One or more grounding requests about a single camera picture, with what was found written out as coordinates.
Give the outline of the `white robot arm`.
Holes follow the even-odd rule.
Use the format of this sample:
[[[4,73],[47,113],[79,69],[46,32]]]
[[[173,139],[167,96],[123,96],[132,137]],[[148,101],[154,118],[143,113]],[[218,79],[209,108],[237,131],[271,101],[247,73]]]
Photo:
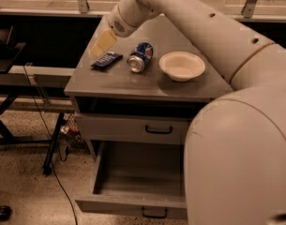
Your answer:
[[[286,225],[286,50],[200,0],[120,0],[93,55],[159,14],[232,88],[188,129],[188,223]]]

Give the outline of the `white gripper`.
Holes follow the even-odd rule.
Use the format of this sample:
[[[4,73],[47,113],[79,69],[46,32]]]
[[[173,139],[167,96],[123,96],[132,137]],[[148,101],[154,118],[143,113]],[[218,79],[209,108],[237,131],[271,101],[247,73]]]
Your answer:
[[[92,58],[97,59],[107,52],[117,41],[117,37],[126,38],[137,28],[127,24],[122,18],[118,5],[113,7],[108,18],[108,25],[112,29],[104,29],[90,50]]]

